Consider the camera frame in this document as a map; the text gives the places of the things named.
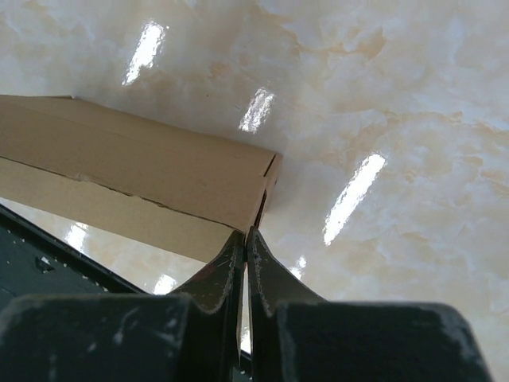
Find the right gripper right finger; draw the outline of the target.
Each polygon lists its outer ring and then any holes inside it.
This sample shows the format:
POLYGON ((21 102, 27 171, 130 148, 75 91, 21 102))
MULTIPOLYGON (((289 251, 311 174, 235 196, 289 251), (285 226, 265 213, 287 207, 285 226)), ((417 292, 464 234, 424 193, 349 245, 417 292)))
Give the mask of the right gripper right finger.
POLYGON ((489 381, 472 330, 451 306, 331 302, 246 242, 256 381, 489 381))

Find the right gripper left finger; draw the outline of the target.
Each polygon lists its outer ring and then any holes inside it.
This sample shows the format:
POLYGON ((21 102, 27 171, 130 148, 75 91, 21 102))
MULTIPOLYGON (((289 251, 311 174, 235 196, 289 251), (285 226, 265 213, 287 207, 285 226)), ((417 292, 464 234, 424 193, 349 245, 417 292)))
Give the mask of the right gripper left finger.
POLYGON ((4 381, 229 381, 240 361, 243 245, 166 295, 32 294, 1 313, 4 381))

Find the brown cardboard box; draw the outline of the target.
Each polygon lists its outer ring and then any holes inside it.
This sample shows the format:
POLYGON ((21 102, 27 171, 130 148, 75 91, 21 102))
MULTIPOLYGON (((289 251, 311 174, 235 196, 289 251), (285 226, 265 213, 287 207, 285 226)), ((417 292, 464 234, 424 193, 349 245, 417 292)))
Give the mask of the brown cardboard box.
POLYGON ((2 197, 204 263, 261 220, 281 162, 69 96, 1 98, 2 197))

